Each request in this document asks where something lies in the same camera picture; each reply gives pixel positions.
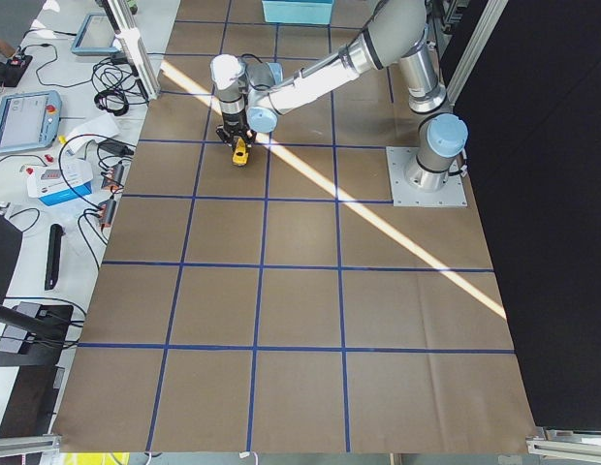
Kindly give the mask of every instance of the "mounting plate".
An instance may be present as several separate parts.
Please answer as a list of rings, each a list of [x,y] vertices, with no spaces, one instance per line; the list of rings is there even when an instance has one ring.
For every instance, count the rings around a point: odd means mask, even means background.
[[[424,192],[411,186],[404,178],[404,167],[411,157],[419,151],[419,147],[387,147],[387,164],[394,206],[423,206],[423,207],[465,207],[466,195],[460,176],[449,176],[447,183],[440,191]],[[457,171],[458,164],[454,161],[451,171]]]

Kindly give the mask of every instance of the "blue bin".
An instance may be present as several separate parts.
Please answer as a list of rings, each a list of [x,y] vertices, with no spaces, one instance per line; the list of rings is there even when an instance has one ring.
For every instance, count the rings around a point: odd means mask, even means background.
[[[262,0],[267,22],[329,24],[335,0]]]

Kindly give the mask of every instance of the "black monitor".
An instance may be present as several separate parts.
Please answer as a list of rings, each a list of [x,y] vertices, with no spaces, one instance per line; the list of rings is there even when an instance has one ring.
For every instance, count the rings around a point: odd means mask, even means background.
[[[0,366],[54,365],[63,348],[72,318],[72,305],[21,303],[4,307],[16,269],[22,232],[0,215]]]

